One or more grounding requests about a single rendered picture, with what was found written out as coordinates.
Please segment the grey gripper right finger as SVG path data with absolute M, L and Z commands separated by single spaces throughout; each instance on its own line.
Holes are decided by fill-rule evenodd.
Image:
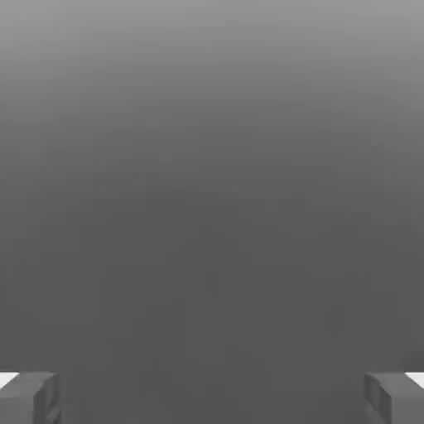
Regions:
M 369 424 L 424 424 L 424 372 L 366 373 Z

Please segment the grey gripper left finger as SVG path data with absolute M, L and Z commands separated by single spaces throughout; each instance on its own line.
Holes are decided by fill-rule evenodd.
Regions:
M 62 424 L 60 375 L 0 372 L 0 424 Z

